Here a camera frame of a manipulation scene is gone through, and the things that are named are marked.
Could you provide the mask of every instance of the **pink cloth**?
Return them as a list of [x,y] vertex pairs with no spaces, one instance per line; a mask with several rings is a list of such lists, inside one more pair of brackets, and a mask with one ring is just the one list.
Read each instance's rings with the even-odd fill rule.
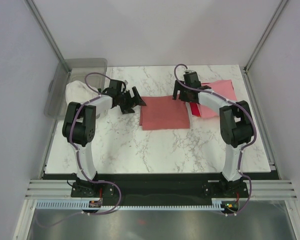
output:
[[[234,86],[232,85],[231,80],[218,80],[204,85],[208,85],[216,93],[224,96],[229,100],[237,101]],[[198,108],[199,108],[200,115],[203,119],[213,118],[219,115],[218,113],[214,112],[207,106],[198,104]]]
[[190,120],[186,103],[172,96],[143,96],[146,106],[141,106],[142,130],[189,129]]

